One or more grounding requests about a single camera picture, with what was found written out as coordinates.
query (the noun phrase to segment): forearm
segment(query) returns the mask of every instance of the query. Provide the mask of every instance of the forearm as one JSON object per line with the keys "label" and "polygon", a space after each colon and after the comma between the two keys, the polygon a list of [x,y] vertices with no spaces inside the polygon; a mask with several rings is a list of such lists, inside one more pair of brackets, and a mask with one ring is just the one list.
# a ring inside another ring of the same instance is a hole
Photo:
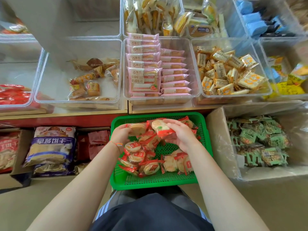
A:
{"label": "forearm", "polygon": [[216,231],[269,230],[201,144],[188,154]]}
{"label": "forearm", "polygon": [[88,230],[120,155],[109,142],[37,216],[28,230]]}

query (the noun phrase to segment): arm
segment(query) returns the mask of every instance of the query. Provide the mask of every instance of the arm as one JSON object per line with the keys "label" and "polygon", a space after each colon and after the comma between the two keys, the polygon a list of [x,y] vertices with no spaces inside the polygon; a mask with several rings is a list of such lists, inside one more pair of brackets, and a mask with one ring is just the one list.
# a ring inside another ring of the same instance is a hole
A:
{"label": "arm", "polygon": [[249,202],[226,177],[211,155],[196,139],[185,124],[166,119],[168,126],[177,135],[176,140],[166,140],[177,144],[187,152],[197,176],[204,203],[216,231],[264,230],[269,231],[261,217]]}
{"label": "arm", "polygon": [[[111,141],[128,142],[130,128],[115,128]],[[121,151],[109,142],[36,217],[27,230],[74,230],[90,228]]]}

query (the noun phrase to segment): perforated basket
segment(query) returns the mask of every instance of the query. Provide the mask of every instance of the perforated basket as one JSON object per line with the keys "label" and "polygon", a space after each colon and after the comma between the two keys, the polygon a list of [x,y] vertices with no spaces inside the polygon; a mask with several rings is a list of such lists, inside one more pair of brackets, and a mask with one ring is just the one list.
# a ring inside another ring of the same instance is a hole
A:
{"label": "perforated basket", "polygon": [[[197,134],[201,136],[201,143],[211,154],[211,156],[213,156],[211,141],[209,137],[209,132],[206,128],[205,119],[200,113],[197,112],[129,115],[116,117],[111,124],[111,133],[116,127],[126,123],[140,123],[161,117],[166,117],[169,119],[180,119],[185,116],[188,116],[189,119],[198,126]],[[135,137],[130,137],[130,140],[133,141],[137,139]],[[161,143],[159,143],[157,148],[155,149],[155,158],[160,159],[161,155],[171,154],[178,148],[179,147],[175,144],[167,143],[165,146],[163,146]],[[194,172],[189,175],[178,175],[176,172],[166,172],[165,174],[162,174],[161,170],[159,170],[155,175],[139,178],[122,170],[118,166],[118,164],[121,163],[118,161],[110,178],[111,186],[115,190],[131,190],[198,183]]]}

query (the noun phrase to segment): beige floor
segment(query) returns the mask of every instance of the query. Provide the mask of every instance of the beige floor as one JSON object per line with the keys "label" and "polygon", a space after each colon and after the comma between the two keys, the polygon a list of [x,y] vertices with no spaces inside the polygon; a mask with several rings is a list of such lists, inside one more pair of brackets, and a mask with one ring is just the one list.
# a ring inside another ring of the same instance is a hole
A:
{"label": "beige floor", "polygon": [[[72,178],[33,180],[27,188],[0,194],[0,230],[26,230]],[[271,231],[307,230],[308,177],[235,184]],[[198,184],[181,187],[207,213]],[[109,199],[110,192],[109,185],[101,206]]]}

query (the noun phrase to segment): transparent plastic container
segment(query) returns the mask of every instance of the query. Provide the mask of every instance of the transparent plastic container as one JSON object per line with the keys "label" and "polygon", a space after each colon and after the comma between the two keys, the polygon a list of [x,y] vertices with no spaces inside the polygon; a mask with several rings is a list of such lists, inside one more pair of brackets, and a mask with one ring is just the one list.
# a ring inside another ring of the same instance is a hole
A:
{"label": "transparent plastic container", "polygon": [[[233,0],[233,1],[236,6],[238,14],[240,15],[241,21],[244,24],[245,30],[248,33],[246,24],[236,5],[237,0]],[[257,3],[260,3],[262,6],[266,6],[267,13],[270,13],[272,17],[279,16],[279,19],[282,21],[282,23],[286,27],[288,27],[289,32],[296,34],[296,36],[305,35],[302,26],[299,24],[297,18],[293,15],[292,11],[290,10],[285,0],[248,0],[248,1],[257,2]]]}
{"label": "transparent plastic container", "polygon": [[[185,12],[184,7],[183,7],[183,2],[182,0],[179,0],[180,3],[180,11],[179,11],[179,15],[183,12]],[[121,5],[121,15],[122,15],[122,32],[124,37],[128,37],[127,32],[126,32],[126,23],[124,22],[124,1],[122,0],[122,5]],[[160,38],[169,38],[168,36],[160,36]]]}
{"label": "transparent plastic container", "polygon": [[[196,73],[197,67],[194,63],[194,52],[192,45],[189,39],[184,38],[172,38],[172,37],[164,37],[159,38],[160,47],[168,48],[172,50],[184,50],[185,53],[183,55],[185,59],[184,63],[187,64],[186,69],[188,69],[187,81],[190,82],[188,85],[192,90],[190,91],[191,95],[174,95],[174,96],[159,96],[159,97],[139,97],[139,98],[131,98],[129,95],[129,80],[128,80],[128,71],[127,71],[127,59],[125,58],[125,63],[123,67],[124,81],[123,81],[123,89],[124,89],[124,97],[131,102],[132,105],[162,105],[162,104],[185,104],[191,101],[194,97],[198,97],[200,95],[200,88],[198,80],[198,74]],[[127,44],[127,39],[124,40],[124,46]]]}
{"label": "transparent plastic container", "polygon": [[[262,65],[260,64],[260,59],[256,53],[253,46],[252,40],[250,39],[238,39],[238,38],[207,38],[207,39],[193,39],[191,40],[192,46],[218,46],[224,52],[230,50],[235,50],[235,56],[241,57],[246,54],[250,54],[259,65],[255,66],[255,73],[267,77]],[[194,99],[194,104],[221,104],[221,103],[240,103],[246,102],[248,100],[261,98],[265,95],[270,95],[272,93],[272,88],[269,82],[265,83],[265,87],[257,90],[253,94],[243,94],[243,95],[206,95],[202,89],[201,80],[198,79],[201,95]]]}
{"label": "transparent plastic container", "polygon": [[[248,32],[243,26],[243,22],[236,10],[233,0],[216,0],[215,3],[218,14],[224,15],[225,29],[227,30],[228,36],[231,38],[248,38]],[[183,6],[185,9],[202,9],[202,0],[199,2],[192,0],[183,0]],[[202,38],[214,37],[213,35],[207,35]]]}
{"label": "transparent plastic container", "polygon": [[265,72],[271,77],[271,83],[275,86],[273,90],[278,96],[267,99],[267,101],[283,101],[283,100],[308,100],[308,94],[297,94],[297,95],[281,95],[278,91],[277,84],[274,81],[271,66],[269,64],[269,58],[271,56],[281,56],[283,59],[283,69],[289,74],[295,66],[301,62],[301,51],[294,48],[295,45],[307,40],[306,38],[261,38],[258,42],[260,45],[262,54],[265,59],[266,67],[264,66]]}
{"label": "transparent plastic container", "polygon": [[121,32],[122,0],[65,0],[69,37],[113,37]]}
{"label": "transparent plastic container", "polygon": [[42,63],[42,51],[40,44],[33,39],[23,41],[0,39],[1,84],[17,84],[31,89],[27,103],[0,105],[0,116],[4,116],[5,113],[33,111],[40,108],[40,105],[33,103],[33,97]]}
{"label": "transparent plastic container", "polygon": [[[70,39],[67,40],[66,54],[44,52],[46,59],[38,81],[35,101],[65,109],[96,108],[100,110],[119,109],[122,81],[123,42],[119,39]],[[72,101],[68,100],[70,79],[86,74],[87,71],[75,70],[70,60],[91,58],[116,58],[120,60],[119,83],[114,85],[113,78],[99,78],[101,97],[109,101]]]}

